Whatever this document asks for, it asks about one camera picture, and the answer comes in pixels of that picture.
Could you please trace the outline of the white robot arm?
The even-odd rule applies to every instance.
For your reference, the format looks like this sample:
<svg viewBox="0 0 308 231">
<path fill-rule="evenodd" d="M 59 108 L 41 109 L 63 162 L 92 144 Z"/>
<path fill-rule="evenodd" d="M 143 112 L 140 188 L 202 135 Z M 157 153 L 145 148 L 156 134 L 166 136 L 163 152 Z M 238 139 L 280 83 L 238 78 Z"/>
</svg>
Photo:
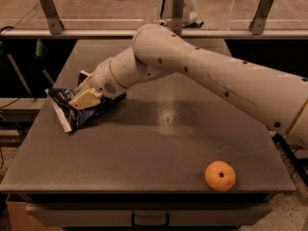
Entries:
<svg viewBox="0 0 308 231">
<path fill-rule="evenodd" d="M 305 78 L 198 48 L 158 24 L 141 26 L 132 46 L 109 58 L 75 90 L 76 110 L 116 98 L 129 88 L 181 73 L 282 135 L 308 146 L 308 82 Z"/>
</svg>

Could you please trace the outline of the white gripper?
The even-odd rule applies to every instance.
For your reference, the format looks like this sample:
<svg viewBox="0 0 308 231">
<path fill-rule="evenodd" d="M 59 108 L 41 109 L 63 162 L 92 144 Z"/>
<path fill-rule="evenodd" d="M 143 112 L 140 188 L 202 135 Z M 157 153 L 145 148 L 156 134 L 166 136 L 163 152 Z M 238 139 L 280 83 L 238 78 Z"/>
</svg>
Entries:
<svg viewBox="0 0 308 231">
<path fill-rule="evenodd" d="M 81 72 L 78 78 L 78 92 L 68 104 L 76 110 L 84 110 L 100 103 L 101 96 L 116 98 L 126 92 L 112 73 L 112 59 L 100 63 L 91 74 Z"/>
</svg>

